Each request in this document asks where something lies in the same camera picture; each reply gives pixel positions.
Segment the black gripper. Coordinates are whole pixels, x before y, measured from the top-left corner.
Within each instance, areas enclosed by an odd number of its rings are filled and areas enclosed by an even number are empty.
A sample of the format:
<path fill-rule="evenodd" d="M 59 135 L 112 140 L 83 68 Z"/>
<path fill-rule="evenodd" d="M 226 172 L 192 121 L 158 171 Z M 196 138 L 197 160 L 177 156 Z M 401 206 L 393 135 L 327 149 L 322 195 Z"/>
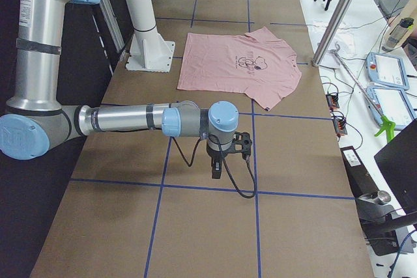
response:
<path fill-rule="evenodd" d="M 207 153 L 211 158 L 212 179 L 220 179 L 222 174 L 223 154 L 209 144 L 207 144 Z"/>

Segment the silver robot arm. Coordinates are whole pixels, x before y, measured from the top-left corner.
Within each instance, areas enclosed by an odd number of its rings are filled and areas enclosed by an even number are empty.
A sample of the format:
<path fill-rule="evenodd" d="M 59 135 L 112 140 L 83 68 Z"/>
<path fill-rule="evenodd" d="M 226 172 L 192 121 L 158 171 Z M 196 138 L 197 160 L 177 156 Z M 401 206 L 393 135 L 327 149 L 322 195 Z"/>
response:
<path fill-rule="evenodd" d="M 98 132 L 160 130 L 171 138 L 206 141 L 212 177 L 218 179 L 243 135 L 238 110 L 220 101 L 208 109 L 194 102 L 89 107 L 61 105 L 56 98 L 65 6 L 100 0 L 20 0 L 16 39 L 16 89 L 1 117 L 1 151 L 16 160 L 44 155 L 73 138 Z"/>

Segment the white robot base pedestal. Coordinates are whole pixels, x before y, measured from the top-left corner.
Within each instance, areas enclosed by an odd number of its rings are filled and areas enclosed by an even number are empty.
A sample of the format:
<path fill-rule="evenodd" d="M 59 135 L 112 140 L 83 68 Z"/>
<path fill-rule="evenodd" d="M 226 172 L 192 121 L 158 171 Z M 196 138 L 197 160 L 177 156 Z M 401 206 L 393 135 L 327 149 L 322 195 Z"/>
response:
<path fill-rule="evenodd" d="M 126 0 L 134 28 L 126 69 L 169 72 L 175 43 L 166 41 L 157 30 L 151 0 Z"/>

